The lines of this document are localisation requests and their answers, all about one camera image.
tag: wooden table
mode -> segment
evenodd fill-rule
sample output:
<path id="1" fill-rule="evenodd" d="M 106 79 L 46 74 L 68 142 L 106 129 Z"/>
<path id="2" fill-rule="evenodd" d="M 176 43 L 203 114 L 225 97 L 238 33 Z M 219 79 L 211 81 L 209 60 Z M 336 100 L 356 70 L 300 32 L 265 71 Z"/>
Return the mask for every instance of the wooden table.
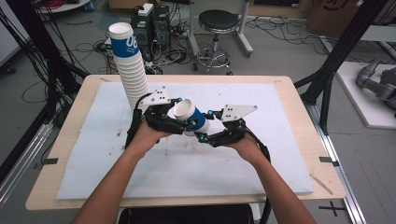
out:
<path id="1" fill-rule="evenodd" d="M 56 194 L 63 179 L 69 154 L 78 139 L 79 131 L 87 117 L 97 90 L 103 82 L 120 82 L 119 76 L 91 75 L 86 77 L 69 115 L 49 154 L 59 158 L 56 164 L 45 165 L 26 202 L 29 210 L 50 210 L 80 208 L 85 200 L 56 200 Z M 224 82 L 224 83 L 273 83 L 283 105 L 295 141 L 301 150 L 306 169 L 311 176 L 314 193 L 299 196 L 301 200 L 342 199 L 346 196 L 344 187 L 331 162 L 321 162 L 319 157 L 328 157 L 314 125 L 309 118 L 300 96 L 288 77 L 265 76 L 148 76 L 148 82 Z M 258 203 L 262 195 L 144 198 L 124 199 L 121 207 L 161 206 L 219 203 Z"/>

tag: black stool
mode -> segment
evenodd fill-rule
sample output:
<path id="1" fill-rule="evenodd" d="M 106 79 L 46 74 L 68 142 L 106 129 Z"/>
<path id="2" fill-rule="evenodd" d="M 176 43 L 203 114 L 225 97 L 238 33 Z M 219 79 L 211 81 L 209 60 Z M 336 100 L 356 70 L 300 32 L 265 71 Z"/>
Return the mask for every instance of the black stool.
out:
<path id="1" fill-rule="evenodd" d="M 236 30 L 238 16 L 223 10 L 208 10 L 199 15 L 199 25 L 206 31 L 215 34 L 212 48 L 202 49 L 198 52 L 196 60 L 206 66 L 206 73 L 210 68 L 227 67 L 227 75 L 232 75 L 230 70 L 230 55 L 223 49 L 218 48 L 219 35 L 229 34 Z"/>

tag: blue and white cup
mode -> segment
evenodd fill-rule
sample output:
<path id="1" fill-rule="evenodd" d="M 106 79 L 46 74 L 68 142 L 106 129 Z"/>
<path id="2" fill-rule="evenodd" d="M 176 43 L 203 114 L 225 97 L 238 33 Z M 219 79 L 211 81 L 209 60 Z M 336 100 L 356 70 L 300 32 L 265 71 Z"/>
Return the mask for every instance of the blue and white cup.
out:
<path id="1" fill-rule="evenodd" d="M 184 134 L 194 136 L 194 133 L 207 133 L 210 128 L 209 121 L 192 103 L 191 100 L 183 100 L 174 106 L 174 115 L 178 120 L 198 119 L 194 128 L 188 129 Z"/>
<path id="2" fill-rule="evenodd" d="M 108 31 L 110 32 L 114 61 L 131 110 L 134 110 L 138 99 L 149 92 L 142 54 L 134 38 L 134 30 L 129 23 L 114 23 L 110 25 Z M 139 108 L 147 109 L 146 106 L 139 106 Z"/>

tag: gray floor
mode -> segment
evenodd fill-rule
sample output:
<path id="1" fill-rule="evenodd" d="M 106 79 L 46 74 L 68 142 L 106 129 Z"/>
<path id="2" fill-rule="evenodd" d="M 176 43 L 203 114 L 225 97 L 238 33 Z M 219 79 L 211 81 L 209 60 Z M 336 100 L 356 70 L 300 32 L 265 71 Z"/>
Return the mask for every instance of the gray floor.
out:
<path id="1" fill-rule="evenodd" d="M 87 49 L 98 40 L 106 37 L 109 24 L 127 20 L 128 14 L 109 11 L 106 2 L 92 13 L 83 9 L 57 14 L 58 19 L 66 22 L 92 21 L 82 25 L 60 24 L 64 39 L 70 49 Z M 307 35 L 304 22 L 302 27 L 290 27 L 292 32 Z M 279 30 L 271 31 L 273 35 L 281 36 Z M 293 45 L 284 40 L 278 40 L 258 28 L 246 28 L 245 34 L 255 52 L 247 58 L 240 43 L 233 35 L 222 36 L 220 47 L 232 55 L 232 70 L 236 76 L 288 76 L 293 81 L 306 77 L 320 68 L 327 55 L 318 54 L 312 45 Z M 197 36 L 200 47 L 211 42 L 211 37 Z M 317 51 L 324 52 L 323 46 L 316 40 L 310 39 Z M 95 52 L 74 51 L 81 64 L 91 74 L 103 74 L 100 68 L 105 67 L 103 57 Z M 384 62 L 390 57 L 381 50 L 361 42 L 351 53 L 360 60 L 370 61 L 375 55 L 381 55 Z M 0 162 L 3 162 L 9 151 L 15 147 L 25 130 L 29 127 L 43 103 L 29 104 L 21 99 L 23 92 L 39 81 L 33 72 L 27 58 L 17 53 L 11 62 L 17 67 L 16 74 L 0 74 L 0 132 L 1 150 Z M 199 75 L 205 72 L 202 67 L 198 71 L 191 70 L 191 64 L 172 64 L 163 69 L 165 74 Z M 211 70 L 212 75 L 223 75 L 225 69 Z M 29 89 L 25 95 L 26 101 L 42 101 L 44 99 L 43 85 L 38 84 Z M 55 137 L 55 129 L 46 145 L 35 158 L 40 160 L 41 154 Z M 394 174 L 396 158 L 395 130 L 366 128 L 347 97 L 340 82 L 335 78 L 332 89 L 331 109 L 329 114 L 329 132 L 340 161 L 345 169 L 348 180 L 355 192 L 361 210 L 367 223 L 395 223 L 396 222 L 396 175 Z M 77 210 L 32 212 L 26 210 L 24 204 L 35 183 L 39 170 L 32 167 L 24 175 L 19 185 L 8 198 L 5 206 L 0 210 L 2 223 L 69 223 Z M 319 209 L 320 206 L 330 206 L 329 201 L 304 202 L 318 223 L 350 223 L 347 212 Z M 334 206 L 344 207 L 341 201 L 333 201 Z"/>

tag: white foam board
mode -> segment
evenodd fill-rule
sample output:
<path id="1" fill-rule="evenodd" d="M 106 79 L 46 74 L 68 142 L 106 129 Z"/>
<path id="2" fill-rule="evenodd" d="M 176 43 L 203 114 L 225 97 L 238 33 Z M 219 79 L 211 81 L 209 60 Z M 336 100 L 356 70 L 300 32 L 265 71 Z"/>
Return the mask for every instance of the white foam board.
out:
<path id="1" fill-rule="evenodd" d="M 396 110 L 387 107 L 372 91 L 356 85 L 358 73 L 366 65 L 367 63 L 343 63 L 338 69 L 337 76 L 367 127 L 396 129 L 396 118 L 394 117 Z M 371 79 L 379 82 L 382 72 L 394 66 L 379 64 Z"/>
<path id="2" fill-rule="evenodd" d="M 272 84 L 166 83 L 171 98 L 192 100 L 202 111 L 227 104 L 257 105 L 244 119 L 269 147 L 273 165 L 292 190 L 313 192 L 282 105 Z M 149 83 L 149 91 L 163 83 Z M 86 199 L 120 156 L 131 124 L 121 83 L 100 86 L 66 165 L 57 199 Z M 209 133 L 223 130 L 211 121 Z M 141 160 L 124 198 L 253 195 L 264 190 L 255 170 L 227 147 L 213 148 L 195 137 L 164 138 Z"/>

